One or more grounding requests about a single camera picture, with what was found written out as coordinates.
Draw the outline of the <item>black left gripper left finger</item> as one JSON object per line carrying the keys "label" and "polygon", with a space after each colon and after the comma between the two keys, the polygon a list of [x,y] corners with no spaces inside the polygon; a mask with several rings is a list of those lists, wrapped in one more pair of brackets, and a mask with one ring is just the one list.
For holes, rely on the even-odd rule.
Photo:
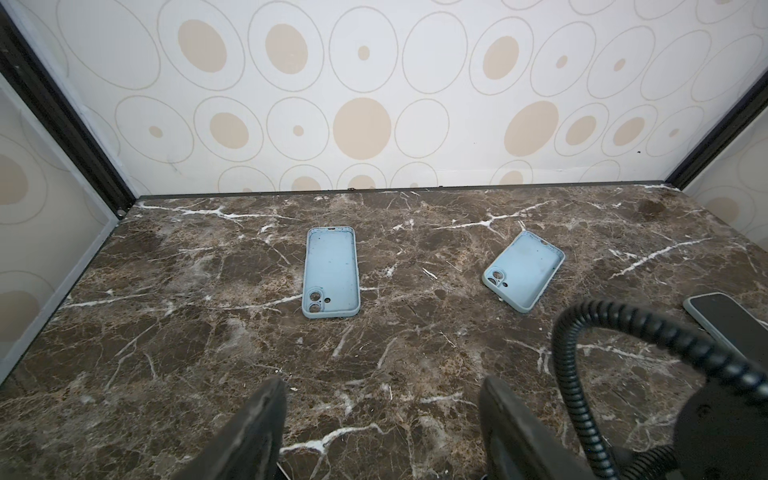
{"label": "black left gripper left finger", "polygon": [[286,383],[272,377],[224,425],[176,479],[285,479],[279,466],[287,413]]}

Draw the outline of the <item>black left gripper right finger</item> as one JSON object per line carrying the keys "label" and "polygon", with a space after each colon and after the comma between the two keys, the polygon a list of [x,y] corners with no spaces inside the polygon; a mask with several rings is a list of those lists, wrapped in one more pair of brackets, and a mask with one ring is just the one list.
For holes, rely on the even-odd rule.
{"label": "black left gripper right finger", "polygon": [[594,477],[503,380],[484,379],[478,408],[488,479]]}

